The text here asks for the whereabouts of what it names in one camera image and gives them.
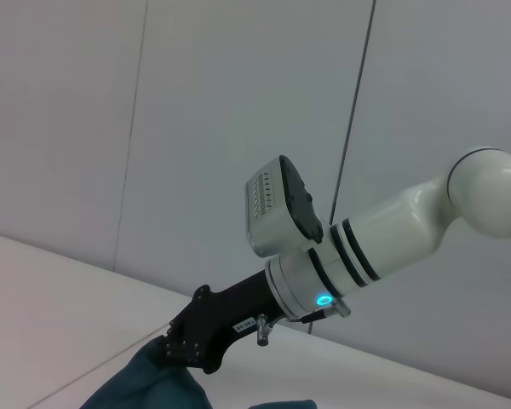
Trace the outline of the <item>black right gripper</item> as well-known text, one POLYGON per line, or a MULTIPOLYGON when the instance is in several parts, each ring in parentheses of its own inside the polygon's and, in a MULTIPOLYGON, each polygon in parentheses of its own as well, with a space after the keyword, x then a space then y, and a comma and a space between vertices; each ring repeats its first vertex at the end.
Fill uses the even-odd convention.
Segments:
POLYGON ((261 315, 268 324, 285 317, 263 271, 220 292, 202 285, 170 322, 164 364, 218 371, 227 349, 257 331, 261 315))

